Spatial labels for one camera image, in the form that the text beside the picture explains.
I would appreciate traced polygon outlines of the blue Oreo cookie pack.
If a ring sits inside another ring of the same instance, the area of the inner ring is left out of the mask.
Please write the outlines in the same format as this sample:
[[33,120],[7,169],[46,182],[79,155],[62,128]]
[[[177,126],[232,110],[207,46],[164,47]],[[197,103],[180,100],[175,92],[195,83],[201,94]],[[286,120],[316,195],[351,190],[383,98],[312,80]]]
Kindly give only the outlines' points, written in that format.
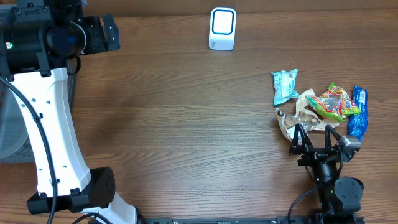
[[360,86],[354,87],[353,99],[361,110],[360,114],[351,115],[348,120],[348,134],[356,136],[363,142],[364,135],[368,128],[368,91]]

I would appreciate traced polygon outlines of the light teal snack packet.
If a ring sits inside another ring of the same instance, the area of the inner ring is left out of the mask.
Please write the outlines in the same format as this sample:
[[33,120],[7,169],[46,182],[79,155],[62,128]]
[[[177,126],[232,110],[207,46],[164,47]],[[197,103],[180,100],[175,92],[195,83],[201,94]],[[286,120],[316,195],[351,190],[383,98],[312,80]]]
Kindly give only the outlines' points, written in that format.
[[273,101],[274,106],[281,105],[291,98],[298,98],[300,96],[300,94],[294,89],[297,74],[297,69],[272,72],[275,91]]

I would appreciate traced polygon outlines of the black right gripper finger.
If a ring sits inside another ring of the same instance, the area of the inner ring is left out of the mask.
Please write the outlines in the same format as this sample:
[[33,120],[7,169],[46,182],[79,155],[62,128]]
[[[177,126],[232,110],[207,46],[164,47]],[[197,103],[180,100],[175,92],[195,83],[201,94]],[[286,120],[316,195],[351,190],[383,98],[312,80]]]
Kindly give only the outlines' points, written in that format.
[[310,152],[313,149],[307,132],[300,123],[295,125],[294,136],[289,149],[290,155],[301,155]]
[[332,148],[330,135],[332,135],[337,141],[339,141],[341,139],[341,136],[334,130],[334,128],[330,124],[326,125],[325,126],[325,149]]

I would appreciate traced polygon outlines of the brown paper bread bag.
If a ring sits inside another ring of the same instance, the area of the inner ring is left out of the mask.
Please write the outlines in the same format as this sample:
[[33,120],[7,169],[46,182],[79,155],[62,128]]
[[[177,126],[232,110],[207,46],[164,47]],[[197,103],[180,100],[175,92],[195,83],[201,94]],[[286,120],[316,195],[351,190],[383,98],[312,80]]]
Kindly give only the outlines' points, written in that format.
[[303,92],[296,101],[295,115],[288,115],[283,113],[279,108],[275,109],[279,128],[289,141],[293,140],[295,125],[300,123],[305,132],[309,131],[324,131],[326,125],[331,125],[333,128],[339,125],[338,122],[330,121],[321,115],[317,114],[315,110],[309,105],[307,96],[315,96],[313,89],[308,89]]

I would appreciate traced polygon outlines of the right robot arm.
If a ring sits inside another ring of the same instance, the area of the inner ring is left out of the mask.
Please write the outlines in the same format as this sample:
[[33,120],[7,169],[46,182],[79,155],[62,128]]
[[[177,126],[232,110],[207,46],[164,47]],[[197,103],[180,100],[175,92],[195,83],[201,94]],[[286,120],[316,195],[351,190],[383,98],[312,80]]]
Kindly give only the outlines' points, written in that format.
[[[282,223],[365,224],[365,219],[356,215],[361,209],[364,185],[357,178],[341,175],[344,164],[352,160],[360,147],[356,136],[340,136],[328,125],[325,145],[315,148],[303,126],[297,123],[289,154],[301,156],[298,165],[312,170],[310,177],[315,187],[295,199]],[[296,204],[314,192],[318,194],[320,208],[305,217],[293,216]]]

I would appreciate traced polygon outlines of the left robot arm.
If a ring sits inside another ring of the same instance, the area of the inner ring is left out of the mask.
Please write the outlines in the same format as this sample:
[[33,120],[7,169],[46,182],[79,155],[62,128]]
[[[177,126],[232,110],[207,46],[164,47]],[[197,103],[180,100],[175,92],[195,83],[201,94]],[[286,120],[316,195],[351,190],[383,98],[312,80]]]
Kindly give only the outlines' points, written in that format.
[[79,148],[68,100],[67,62],[120,48],[110,14],[83,14],[83,1],[17,1],[1,6],[1,82],[22,113],[37,168],[33,215],[57,211],[98,223],[141,222],[116,192],[109,167],[90,169]]

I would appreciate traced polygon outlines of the green snack packet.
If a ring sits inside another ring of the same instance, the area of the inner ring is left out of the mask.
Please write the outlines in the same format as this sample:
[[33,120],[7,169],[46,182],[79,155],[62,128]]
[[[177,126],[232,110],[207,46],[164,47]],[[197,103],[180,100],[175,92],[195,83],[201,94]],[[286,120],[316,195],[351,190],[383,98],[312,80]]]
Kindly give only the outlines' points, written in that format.
[[344,122],[347,117],[361,113],[347,92],[334,83],[331,83],[321,96],[306,96],[305,98],[313,110],[331,121]]

